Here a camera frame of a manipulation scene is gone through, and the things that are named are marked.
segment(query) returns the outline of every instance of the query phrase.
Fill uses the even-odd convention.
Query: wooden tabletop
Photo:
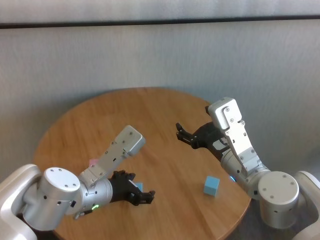
[[[224,239],[242,219],[250,198],[204,148],[177,140],[177,122],[190,132],[210,122],[208,102],[164,88],[131,88],[83,102],[46,132],[35,153],[42,171],[61,167],[79,175],[131,125],[146,139],[119,170],[136,173],[151,204],[111,203],[78,220],[66,216],[56,232],[66,240]],[[217,196],[204,194],[207,176],[220,179]]]

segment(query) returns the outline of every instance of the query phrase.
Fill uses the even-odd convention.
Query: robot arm
[[[265,167],[252,147],[236,100],[224,97],[205,109],[213,126],[208,127],[209,123],[206,123],[190,134],[177,123],[177,138],[194,149],[208,148],[241,188],[250,197],[260,200],[261,218],[267,225],[277,229],[293,225],[297,218],[299,196],[305,199],[311,211],[319,214],[319,181],[310,173],[298,172],[294,178]],[[188,136],[192,136],[189,142],[186,141]],[[318,239],[319,227],[320,220],[305,228],[294,240]]]
[[[132,182],[134,173],[115,171],[107,179],[144,144],[144,137],[126,126],[98,163],[89,166],[79,178],[59,167],[48,168],[43,174],[33,164],[19,168],[0,184],[1,239],[36,240],[31,228],[54,230],[65,214],[74,214],[77,219],[111,202],[150,204],[155,192],[141,192]],[[17,217],[19,213],[27,224]]]

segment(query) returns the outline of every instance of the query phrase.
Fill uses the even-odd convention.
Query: blue cube
[[[216,196],[220,179],[213,176],[207,176],[204,184],[203,192],[212,196]]]
[[[136,182],[135,185],[139,188],[141,192],[144,191],[144,184],[142,182]]]

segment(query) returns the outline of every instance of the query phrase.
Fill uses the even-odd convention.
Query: gray wall
[[[161,86],[236,98],[272,170],[320,176],[320,20],[0,30],[0,179],[63,113]]]

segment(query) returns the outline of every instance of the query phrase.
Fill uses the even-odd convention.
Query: green indicator light
[[[97,209],[99,207],[99,205],[94,205],[93,208],[91,210]]]

